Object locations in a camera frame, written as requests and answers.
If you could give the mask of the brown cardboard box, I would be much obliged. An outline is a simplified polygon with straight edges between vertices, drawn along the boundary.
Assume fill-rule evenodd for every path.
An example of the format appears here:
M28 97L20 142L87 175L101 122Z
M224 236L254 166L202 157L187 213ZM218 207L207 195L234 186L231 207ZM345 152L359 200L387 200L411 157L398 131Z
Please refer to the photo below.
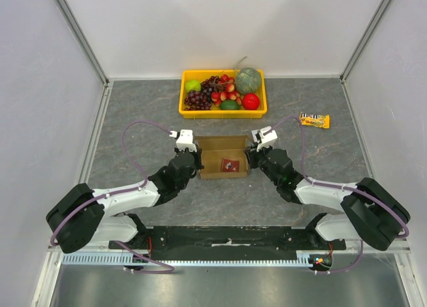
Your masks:
M246 135L195 136L194 140L201 149L204 169L199 171L202 180L245 178L250 167L244 149L252 144L252 138ZM221 172L222 159L240 161L240 171Z

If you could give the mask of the red sachet packet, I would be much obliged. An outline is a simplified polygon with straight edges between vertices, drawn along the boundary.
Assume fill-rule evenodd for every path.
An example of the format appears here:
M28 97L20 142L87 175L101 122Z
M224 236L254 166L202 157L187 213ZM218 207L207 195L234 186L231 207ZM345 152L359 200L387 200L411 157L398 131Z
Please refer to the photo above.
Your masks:
M240 171L240 161L239 160L230 160L228 158L222 159L221 172L239 172Z

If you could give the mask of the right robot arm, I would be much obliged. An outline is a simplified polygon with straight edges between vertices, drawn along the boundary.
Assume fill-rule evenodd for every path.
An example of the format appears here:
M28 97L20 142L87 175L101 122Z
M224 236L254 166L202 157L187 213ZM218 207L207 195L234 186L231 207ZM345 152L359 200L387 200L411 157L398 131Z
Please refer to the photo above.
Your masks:
M313 249L334 240L359 239L385 251L395 239L408 235L409 212L372 178L351 184L306 178L294 169L286 150L273 147L252 145L245 155L250 167L260 169L286 202L339 212L323 215L306 232L306 243Z

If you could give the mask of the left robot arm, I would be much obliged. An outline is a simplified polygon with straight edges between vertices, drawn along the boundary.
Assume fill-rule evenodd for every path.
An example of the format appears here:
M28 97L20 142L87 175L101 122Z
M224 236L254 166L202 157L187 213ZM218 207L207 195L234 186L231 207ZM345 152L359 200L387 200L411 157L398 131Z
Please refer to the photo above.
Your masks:
M175 151L166 166L141 182L118 188L91 189L77 184L46 215L53 232L50 242L63 253L74 253L89 243L119 241L132 249L146 242L143 224L128 212L163 205L186 189L203 168L202 150Z

